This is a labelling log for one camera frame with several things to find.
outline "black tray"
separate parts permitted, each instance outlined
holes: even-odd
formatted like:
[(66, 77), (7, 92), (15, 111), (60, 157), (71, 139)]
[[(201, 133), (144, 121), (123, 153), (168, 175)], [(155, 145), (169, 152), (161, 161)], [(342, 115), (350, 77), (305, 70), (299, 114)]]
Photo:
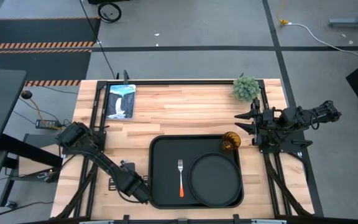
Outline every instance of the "black tray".
[[(238, 151), (223, 152), (221, 141), (222, 134), (165, 135), (153, 139), (150, 144), (149, 157), (149, 187), (152, 194), (150, 203), (159, 209), (210, 208), (199, 203), (191, 193), (188, 173), (190, 166), (197, 158), (210, 152), (223, 154), (240, 167)], [(183, 159), (182, 177), (185, 191), (183, 198), (179, 197), (178, 159)], [(243, 198), (244, 189), (241, 188), (239, 196), (225, 208), (238, 206)]]

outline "orange fork handle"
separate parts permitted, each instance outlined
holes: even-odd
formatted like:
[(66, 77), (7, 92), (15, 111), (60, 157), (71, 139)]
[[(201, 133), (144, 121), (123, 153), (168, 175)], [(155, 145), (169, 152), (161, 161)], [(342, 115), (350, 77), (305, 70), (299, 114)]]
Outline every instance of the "orange fork handle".
[(183, 187), (180, 186), (180, 197), (184, 197), (185, 193), (183, 192)]

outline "white cable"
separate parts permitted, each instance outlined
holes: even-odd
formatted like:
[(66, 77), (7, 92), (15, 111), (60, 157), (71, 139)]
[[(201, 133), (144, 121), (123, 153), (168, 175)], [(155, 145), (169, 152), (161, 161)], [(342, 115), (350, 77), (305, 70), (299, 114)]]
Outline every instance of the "white cable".
[(311, 33), (311, 31), (309, 30), (309, 28), (307, 28), (307, 26), (305, 26), (305, 25), (302, 25), (302, 24), (293, 24), (293, 23), (291, 23), (291, 22), (289, 22), (289, 23), (287, 23), (287, 24), (285, 24), (285, 25), (286, 25), (286, 26), (301, 26), (301, 27), (307, 29), (307, 30), (309, 31), (310, 35), (311, 35), (315, 40), (317, 40), (318, 42), (320, 42), (320, 43), (322, 43), (322, 44), (325, 44), (325, 45), (327, 45), (327, 46), (330, 46), (330, 47), (332, 47), (332, 48), (334, 48), (334, 49), (336, 49), (336, 50), (339, 50), (339, 51), (341, 51), (341, 52), (346, 52), (346, 53), (350, 53), (350, 54), (354, 54), (354, 55), (358, 56), (358, 53), (355, 53), (355, 52), (350, 51), (350, 50), (342, 50), (342, 49), (339, 49), (339, 48), (337, 48), (337, 47), (335, 47), (335, 46), (332, 46), (332, 45), (329, 44), (329, 43), (325, 43), (324, 41), (317, 39), (317, 37), (315, 37), (315, 36)]

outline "wheel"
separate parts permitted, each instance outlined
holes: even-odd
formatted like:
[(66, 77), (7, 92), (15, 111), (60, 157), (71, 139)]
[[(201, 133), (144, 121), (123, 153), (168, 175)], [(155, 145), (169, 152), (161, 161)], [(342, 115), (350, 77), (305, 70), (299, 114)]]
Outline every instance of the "wheel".
[(98, 7), (98, 14), (103, 22), (112, 23), (121, 18), (121, 9), (112, 2), (104, 2)]
[(10, 209), (15, 209), (17, 208), (17, 203), (13, 201), (7, 201), (5, 207)]

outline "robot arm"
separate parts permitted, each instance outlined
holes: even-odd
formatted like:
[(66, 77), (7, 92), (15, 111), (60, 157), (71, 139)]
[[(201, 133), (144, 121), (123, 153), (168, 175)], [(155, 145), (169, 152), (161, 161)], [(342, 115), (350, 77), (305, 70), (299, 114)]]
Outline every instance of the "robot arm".
[[(278, 118), (274, 117), (275, 112), (281, 112)], [(325, 101), (323, 104), (304, 110), (302, 107), (289, 107), (284, 110), (264, 109), (260, 112), (260, 103), (255, 99), (251, 104), (248, 113), (236, 115), (235, 118), (253, 119), (251, 124), (235, 123), (238, 127), (254, 134), (252, 145), (266, 144), (269, 147), (280, 147), (289, 134), (304, 131), (310, 126), (318, 129), (320, 123), (335, 122), (342, 114), (334, 107), (332, 101)]]
[(69, 151), (82, 154), (109, 174), (118, 190), (126, 196), (133, 195), (140, 203), (147, 203), (150, 199), (149, 189), (142, 177), (129, 169), (120, 168), (104, 155), (99, 148), (104, 140), (83, 123), (74, 122), (69, 125), (59, 134), (58, 141)]

